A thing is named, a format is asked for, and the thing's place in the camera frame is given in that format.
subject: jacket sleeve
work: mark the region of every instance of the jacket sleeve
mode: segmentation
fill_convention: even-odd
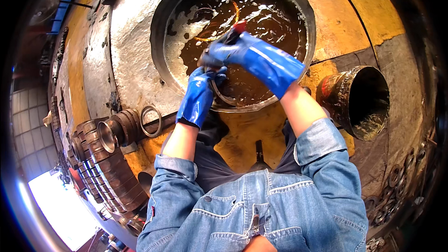
[[[137,239],[137,251],[142,252],[162,251],[204,195],[194,182],[197,166],[192,161],[159,154],[154,168],[147,221]]]
[[[341,235],[351,238],[344,240],[345,250],[365,249],[368,220],[361,181],[349,162],[342,135],[328,118],[317,120],[297,138],[294,152],[302,174],[314,181]]]

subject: denim jacket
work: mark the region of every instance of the denim jacket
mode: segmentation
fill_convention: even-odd
[[[329,119],[296,141],[302,174],[248,173],[204,194],[196,165],[158,155],[138,252],[241,251],[263,235],[278,251],[364,251],[361,182]]]

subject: blue rubber glove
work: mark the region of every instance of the blue rubber glove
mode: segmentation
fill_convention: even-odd
[[[176,123],[181,122],[190,126],[202,127],[208,110],[213,103],[213,90],[210,81],[215,80],[219,86],[225,79],[227,67],[223,66],[217,72],[204,67],[196,68],[188,78],[187,92],[182,99],[181,107],[177,111]]]
[[[282,98],[292,82],[304,74],[305,65],[283,50],[243,32],[235,45],[224,39],[210,44],[209,54],[225,64],[238,63]]]

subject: worker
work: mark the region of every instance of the worker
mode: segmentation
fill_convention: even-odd
[[[198,67],[154,162],[137,251],[364,251],[359,173],[338,129],[299,86],[305,66],[247,32],[234,45],[212,42],[207,54],[240,64],[277,96],[288,118],[285,155],[272,172],[229,168],[213,149],[225,127],[201,130],[217,120],[210,81],[222,82],[226,67]]]

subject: pipe opening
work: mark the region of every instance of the pipe opening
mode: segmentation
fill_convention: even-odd
[[[115,152],[116,142],[112,129],[105,122],[99,122],[97,129],[99,133],[99,141],[104,149],[109,153]]]
[[[361,69],[350,88],[349,118],[353,133],[358,138],[375,137],[388,115],[389,88],[383,74],[374,67]]]
[[[149,190],[151,189],[152,178],[152,175],[145,171],[140,172],[137,176],[138,182],[140,183],[146,194],[148,194],[148,196],[150,196]]]

